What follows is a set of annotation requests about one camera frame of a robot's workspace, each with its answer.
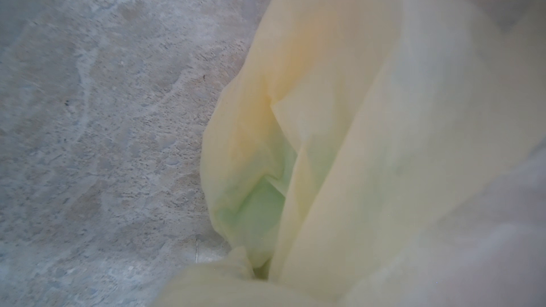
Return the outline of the green toy vegetable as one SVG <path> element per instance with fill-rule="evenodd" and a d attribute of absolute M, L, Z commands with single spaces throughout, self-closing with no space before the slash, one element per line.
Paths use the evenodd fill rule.
<path fill-rule="evenodd" d="M 241 203 L 216 213 L 219 233 L 241 244 L 261 240 L 277 227 L 284 201 L 267 179 L 260 179 Z"/>

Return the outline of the translucent yellowish plastic bag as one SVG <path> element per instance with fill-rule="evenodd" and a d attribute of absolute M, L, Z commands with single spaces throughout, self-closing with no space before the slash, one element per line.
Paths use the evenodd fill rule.
<path fill-rule="evenodd" d="M 271 0 L 200 179 L 280 221 L 155 306 L 544 306 L 545 0 Z"/>

